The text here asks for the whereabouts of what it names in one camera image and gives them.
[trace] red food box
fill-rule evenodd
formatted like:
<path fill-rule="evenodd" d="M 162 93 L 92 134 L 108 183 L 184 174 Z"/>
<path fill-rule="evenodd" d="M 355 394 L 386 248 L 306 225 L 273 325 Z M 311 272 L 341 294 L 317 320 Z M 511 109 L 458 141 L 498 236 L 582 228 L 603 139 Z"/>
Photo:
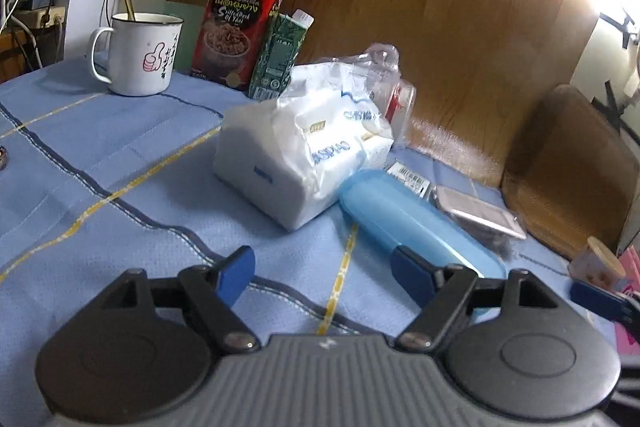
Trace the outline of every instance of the red food box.
<path fill-rule="evenodd" d="M 209 0 L 191 74 L 245 90 L 254 71 L 270 15 L 282 0 Z"/>

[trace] power strip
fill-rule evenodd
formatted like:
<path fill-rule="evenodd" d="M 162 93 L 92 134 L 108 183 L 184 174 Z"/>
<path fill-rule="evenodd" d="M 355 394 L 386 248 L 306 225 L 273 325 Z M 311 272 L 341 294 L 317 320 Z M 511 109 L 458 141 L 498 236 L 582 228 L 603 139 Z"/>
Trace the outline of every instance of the power strip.
<path fill-rule="evenodd" d="M 47 13 L 46 8 L 39 8 L 37 10 L 16 10 L 14 16 L 20 19 L 27 28 L 31 30 L 39 30 L 41 28 L 49 28 L 53 26 L 56 21 L 56 17 L 60 17 L 61 23 L 65 21 L 66 9 L 64 6 L 52 6 L 49 9 L 49 21 L 44 23 L 44 16 Z"/>

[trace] white label with barcode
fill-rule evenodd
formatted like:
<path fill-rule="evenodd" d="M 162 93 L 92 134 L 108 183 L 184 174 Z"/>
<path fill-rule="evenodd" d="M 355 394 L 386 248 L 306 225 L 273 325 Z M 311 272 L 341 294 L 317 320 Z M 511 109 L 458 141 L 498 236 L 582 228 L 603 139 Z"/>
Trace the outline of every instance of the white label with barcode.
<path fill-rule="evenodd" d="M 274 91 L 273 89 L 266 89 L 265 87 L 256 87 L 254 99 L 255 100 L 271 100 L 272 98 L 277 98 L 280 96 L 280 93 Z"/>
<path fill-rule="evenodd" d="M 391 174 L 395 179 L 400 180 L 420 197 L 423 197 L 427 192 L 427 188 L 429 188 L 429 181 L 426 178 L 410 171 L 400 162 L 391 165 L 387 174 Z"/>

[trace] yellow stripe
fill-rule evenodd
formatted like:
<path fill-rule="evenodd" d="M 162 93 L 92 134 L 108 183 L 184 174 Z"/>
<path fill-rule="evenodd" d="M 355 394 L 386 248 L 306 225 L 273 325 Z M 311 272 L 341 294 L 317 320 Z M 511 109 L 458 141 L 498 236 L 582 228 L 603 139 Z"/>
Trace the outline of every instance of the yellow stripe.
<path fill-rule="evenodd" d="M 190 150 L 194 149 L 194 147 L 197 147 L 198 145 L 200 145 L 201 143 L 203 143 L 207 139 L 211 138 L 219 130 L 220 130 L 220 127 L 216 127 L 214 129 L 211 129 L 209 132 L 207 132 L 204 135 L 200 136 L 198 139 L 195 139 L 190 144 L 185 145 L 182 149 L 178 150 L 177 152 L 175 152 L 171 156 L 169 156 L 169 157 L 165 158 L 164 160 L 162 160 L 160 163 L 158 163 L 158 164 L 154 165 L 153 167 L 151 167 L 147 172 L 142 174 L 142 176 L 139 176 L 138 178 L 136 178 L 133 181 L 129 182 L 127 185 L 125 185 L 120 190 L 117 190 L 116 192 L 114 192 L 108 198 L 104 198 L 104 199 L 102 199 L 100 201 L 97 201 L 97 203 L 92 204 L 88 209 L 86 209 L 82 214 L 80 214 L 78 219 L 75 220 L 75 222 L 71 225 L 71 227 L 69 227 L 69 229 L 66 230 L 66 232 L 62 233 L 57 238 L 52 239 L 51 241 L 47 241 L 46 243 L 43 243 L 42 245 L 39 245 L 39 247 L 32 248 L 31 250 L 26 251 L 20 257 L 18 257 L 18 259 L 16 259 L 13 263 L 11 263 L 4 270 L 4 272 L 0 273 L 0 284 L 2 282 L 4 282 L 4 280 L 7 278 L 7 276 L 17 266 L 19 266 L 20 264 L 24 263 L 34 253 L 36 253 L 37 251 L 40 251 L 40 250 L 44 250 L 45 248 L 52 247 L 53 245 L 56 245 L 58 243 L 62 243 L 65 239 L 68 239 L 69 237 L 74 235 L 80 229 L 82 224 L 91 215 L 95 214 L 98 210 L 100 210 L 103 206 L 105 206 L 106 204 L 110 203 L 110 201 L 113 201 L 114 199 L 123 196 L 124 194 L 129 192 L 132 188 L 135 188 L 138 185 L 140 185 L 142 182 L 145 182 L 151 176 L 153 176 L 154 174 L 157 174 L 159 171 L 164 169 L 167 165 L 169 165 L 170 163 L 175 162 L 180 156 L 183 156 L 183 155 L 187 154 Z"/>
<path fill-rule="evenodd" d="M 334 287 L 331 290 L 331 296 L 326 304 L 324 319 L 318 327 L 318 335 L 325 335 L 334 320 L 335 310 L 338 307 L 338 301 L 340 300 L 340 293 L 344 287 L 344 278 L 347 276 L 347 270 L 349 269 L 349 263 L 351 262 L 351 252 L 353 252 L 353 248 L 356 246 L 357 235 L 358 224 L 353 223 L 351 225 L 351 233 L 347 241 L 347 246 L 344 248 L 344 254 L 342 255 L 340 269 L 338 270 L 338 275 L 335 277 Z"/>
<path fill-rule="evenodd" d="M 6 138 L 7 136 L 12 135 L 14 132 L 20 131 L 20 129 L 22 129 L 23 127 L 27 127 L 28 125 L 40 121 L 40 120 L 44 120 L 45 118 L 49 118 L 50 116 L 53 116 L 54 114 L 57 114 L 59 112 L 62 112 L 64 110 L 69 109 L 70 107 L 74 107 L 75 105 L 80 105 L 83 102 L 86 102 L 87 100 L 91 100 L 92 98 L 95 98 L 96 96 L 102 96 L 104 95 L 103 92 L 97 92 L 95 94 L 92 94 L 91 96 L 87 96 L 85 98 L 81 98 L 80 100 L 76 100 L 73 103 L 70 103 L 68 105 L 65 105 L 64 107 L 59 107 L 57 109 L 54 109 L 53 111 L 48 112 L 47 114 L 43 114 L 37 118 L 34 118 L 33 120 L 30 120 L 28 122 L 25 122 L 23 124 L 20 124 L 18 127 L 14 127 L 12 130 L 7 131 L 4 134 L 0 134 L 0 140 L 2 138 Z"/>

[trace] blue tablecloth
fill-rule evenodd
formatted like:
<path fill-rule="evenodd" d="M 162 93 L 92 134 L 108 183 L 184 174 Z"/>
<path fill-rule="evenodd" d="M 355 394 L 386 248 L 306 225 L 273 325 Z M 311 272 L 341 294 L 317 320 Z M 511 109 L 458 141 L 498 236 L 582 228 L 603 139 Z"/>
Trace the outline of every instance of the blue tablecloth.
<path fill-rule="evenodd" d="M 396 335 L 415 317 L 416 304 L 363 233 L 350 253 L 351 224 L 337 205 L 287 233 L 213 176 L 216 129 L 242 103 L 242 93 L 177 73 L 162 94 L 117 96 L 81 59 L 0 86 L 0 143 L 10 156 L 0 172 L 4 427 L 46 421 L 33 376 L 40 346 L 128 267 L 170 277 L 250 245 L 257 277 L 234 310 L 263 342 L 275 331 L 318 331 L 325 315 L 332 334 Z M 409 149 L 392 156 L 436 184 L 504 206 L 499 190 L 440 162 Z M 349 261 L 331 317 L 327 302 Z M 566 261 L 532 237 L 512 242 L 507 264 L 566 295 Z M 612 325 L 593 320 L 613 342 Z"/>

